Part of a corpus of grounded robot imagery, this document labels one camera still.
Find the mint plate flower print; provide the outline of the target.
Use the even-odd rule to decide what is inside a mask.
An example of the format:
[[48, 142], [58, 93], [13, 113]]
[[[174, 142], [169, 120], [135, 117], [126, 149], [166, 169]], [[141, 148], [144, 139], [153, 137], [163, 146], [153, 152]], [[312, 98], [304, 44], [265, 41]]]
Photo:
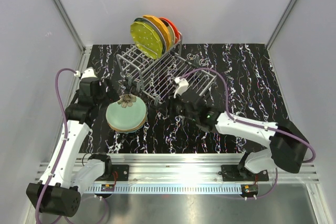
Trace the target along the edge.
[[113, 127], [121, 130], [138, 126], [144, 118], [147, 118], [147, 107], [144, 101], [132, 94], [124, 94], [118, 102], [108, 105], [106, 120]]

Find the green dotted scalloped plate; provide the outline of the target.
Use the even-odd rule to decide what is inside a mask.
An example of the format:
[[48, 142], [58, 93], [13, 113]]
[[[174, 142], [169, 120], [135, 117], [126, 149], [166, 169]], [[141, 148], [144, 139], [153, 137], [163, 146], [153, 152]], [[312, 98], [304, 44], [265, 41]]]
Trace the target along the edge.
[[157, 32], [145, 22], [133, 22], [130, 26], [131, 37], [136, 47], [151, 59], [162, 56], [163, 44]]

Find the white plate green rim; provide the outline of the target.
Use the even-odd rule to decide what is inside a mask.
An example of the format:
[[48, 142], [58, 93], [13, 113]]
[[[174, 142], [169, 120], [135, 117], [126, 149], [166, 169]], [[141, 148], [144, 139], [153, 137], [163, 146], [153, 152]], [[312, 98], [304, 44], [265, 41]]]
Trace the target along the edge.
[[159, 59], [170, 45], [168, 29], [157, 17], [137, 17], [130, 27], [135, 45], [148, 57]]

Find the orange red plate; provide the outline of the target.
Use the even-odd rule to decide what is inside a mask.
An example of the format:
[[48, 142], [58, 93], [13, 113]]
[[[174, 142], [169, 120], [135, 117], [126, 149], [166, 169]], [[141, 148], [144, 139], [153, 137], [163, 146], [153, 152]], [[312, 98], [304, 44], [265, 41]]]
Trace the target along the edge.
[[167, 22], [171, 26], [171, 28], [174, 31], [174, 35], [175, 35], [175, 43], [177, 43], [182, 36], [182, 34], [178, 31], [177, 27], [174, 25], [174, 23], [172, 21], [170, 21], [169, 19], [167, 19], [165, 17], [160, 17], [160, 20], [163, 20], [163, 21]]

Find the yellow dotted scalloped plate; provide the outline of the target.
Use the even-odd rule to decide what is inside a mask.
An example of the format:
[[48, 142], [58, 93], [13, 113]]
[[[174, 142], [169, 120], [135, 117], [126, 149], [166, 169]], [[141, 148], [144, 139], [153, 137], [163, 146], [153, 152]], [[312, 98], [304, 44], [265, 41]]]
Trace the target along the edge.
[[171, 45], [171, 35], [165, 23], [163, 23], [158, 17], [153, 15], [143, 15], [143, 18], [146, 18], [147, 20], [152, 22], [161, 32], [165, 41], [165, 51], [169, 50]]

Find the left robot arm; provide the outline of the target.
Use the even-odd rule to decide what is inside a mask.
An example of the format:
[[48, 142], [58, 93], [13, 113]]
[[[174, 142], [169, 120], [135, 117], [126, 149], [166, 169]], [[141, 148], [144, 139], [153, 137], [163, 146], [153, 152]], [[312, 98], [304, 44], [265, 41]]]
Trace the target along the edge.
[[69, 106], [58, 145], [47, 169], [37, 183], [30, 183], [26, 195], [40, 213], [72, 217], [79, 208], [82, 194], [95, 180], [115, 177], [107, 154], [92, 154], [77, 174], [74, 165], [81, 145], [91, 130], [99, 111], [120, 99], [111, 80], [83, 78]]

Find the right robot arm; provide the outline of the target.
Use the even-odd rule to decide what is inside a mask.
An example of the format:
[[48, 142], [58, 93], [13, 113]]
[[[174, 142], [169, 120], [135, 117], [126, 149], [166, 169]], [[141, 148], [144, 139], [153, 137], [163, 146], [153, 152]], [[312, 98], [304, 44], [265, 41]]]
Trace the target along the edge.
[[241, 137], [264, 147], [245, 153], [237, 167], [229, 169], [231, 179], [253, 180], [259, 173], [274, 168], [297, 174], [309, 145], [291, 121], [279, 124], [232, 116], [228, 110], [206, 105], [192, 90], [169, 95], [167, 113], [193, 121], [204, 132]]

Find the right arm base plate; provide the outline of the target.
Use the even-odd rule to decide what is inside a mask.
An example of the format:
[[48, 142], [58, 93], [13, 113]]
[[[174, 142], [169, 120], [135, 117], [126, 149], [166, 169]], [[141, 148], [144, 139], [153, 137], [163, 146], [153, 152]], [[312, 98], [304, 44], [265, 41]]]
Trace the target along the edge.
[[224, 182], [268, 182], [269, 175], [266, 170], [253, 174], [248, 170], [239, 170], [237, 165], [221, 165], [218, 175]]

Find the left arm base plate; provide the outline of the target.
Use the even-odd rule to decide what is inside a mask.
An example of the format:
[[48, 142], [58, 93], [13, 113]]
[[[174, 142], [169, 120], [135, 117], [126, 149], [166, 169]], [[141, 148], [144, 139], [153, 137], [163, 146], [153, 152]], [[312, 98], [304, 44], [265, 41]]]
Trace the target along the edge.
[[115, 179], [117, 182], [127, 182], [129, 178], [129, 165], [112, 164], [106, 168], [104, 174], [96, 179], [96, 181], [112, 182]]

